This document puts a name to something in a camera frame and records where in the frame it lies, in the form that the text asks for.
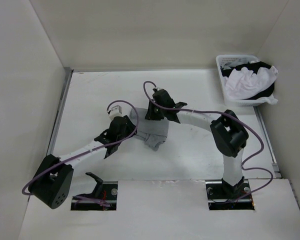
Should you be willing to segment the grey tank top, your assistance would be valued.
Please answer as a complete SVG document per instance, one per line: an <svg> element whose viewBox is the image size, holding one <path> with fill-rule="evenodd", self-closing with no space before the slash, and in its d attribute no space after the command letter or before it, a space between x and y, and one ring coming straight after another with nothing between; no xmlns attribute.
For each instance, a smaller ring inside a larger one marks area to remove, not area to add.
<svg viewBox="0 0 300 240"><path fill-rule="evenodd" d="M169 121L167 119L147 120L145 119L147 110L145 108L136 108L139 116L139 123L135 138L143 141L153 151L157 151L168 138Z"/></svg>

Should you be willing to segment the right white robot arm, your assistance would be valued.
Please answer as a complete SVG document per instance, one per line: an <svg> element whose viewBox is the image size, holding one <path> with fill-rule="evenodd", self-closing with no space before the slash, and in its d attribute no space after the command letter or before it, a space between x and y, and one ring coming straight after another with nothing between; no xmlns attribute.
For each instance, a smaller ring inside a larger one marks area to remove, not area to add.
<svg viewBox="0 0 300 240"><path fill-rule="evenodd" d="M152 100L149 101L146 120L160 121L167 119L178 124L195 126L212 133L215 145L223 156L222 192L228 198L235 197L240 192L244 182L242 161L244 147L249 138L245 128L230 117L237 118L231 110L226 110L227 116L221 115L213 119L210 114L195 111L181 111L185 102L175 103L169 93L163 88L153 89Z"/></svg>

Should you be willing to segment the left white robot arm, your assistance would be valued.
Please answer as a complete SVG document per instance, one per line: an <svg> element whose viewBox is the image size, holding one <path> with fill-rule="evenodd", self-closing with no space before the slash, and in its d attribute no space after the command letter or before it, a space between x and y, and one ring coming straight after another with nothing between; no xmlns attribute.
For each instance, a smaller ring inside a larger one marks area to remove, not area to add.
<svg viewBox="0 0 300 240"><path fill-rule="evenodd" d="M92 167L114 154L120 144L137 133L137 124L128 116L116 116L99 136L86 146L62 156L44 157L27 189L51 209L60 207L67 197L111 207L102 195L103 180Z"/></svg>

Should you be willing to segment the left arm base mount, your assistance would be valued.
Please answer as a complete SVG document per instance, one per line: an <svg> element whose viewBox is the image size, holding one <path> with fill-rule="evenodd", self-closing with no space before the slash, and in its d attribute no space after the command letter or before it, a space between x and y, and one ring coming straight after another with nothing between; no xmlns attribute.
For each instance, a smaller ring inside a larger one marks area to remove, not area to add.
<svg viewBox="0 0 300 240"><path fill-rule="evenodd" d="M115 211L119 183L104 181L92 172L76 177L70 187L72 211Z"/></svg>

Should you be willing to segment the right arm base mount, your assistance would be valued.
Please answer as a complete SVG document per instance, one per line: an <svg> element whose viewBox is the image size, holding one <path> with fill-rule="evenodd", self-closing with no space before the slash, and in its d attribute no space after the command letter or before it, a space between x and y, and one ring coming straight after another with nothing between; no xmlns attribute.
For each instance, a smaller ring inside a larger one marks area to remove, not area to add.
<svg viewBox="0 0 300 240"><path fill-rule="evenodd" d="M206 181L205 186L208 208L211 211L255 210L251 195L238 199L250 192L251 188L248 180L245 180L235 193L226 192L221 180Z"/></svg>

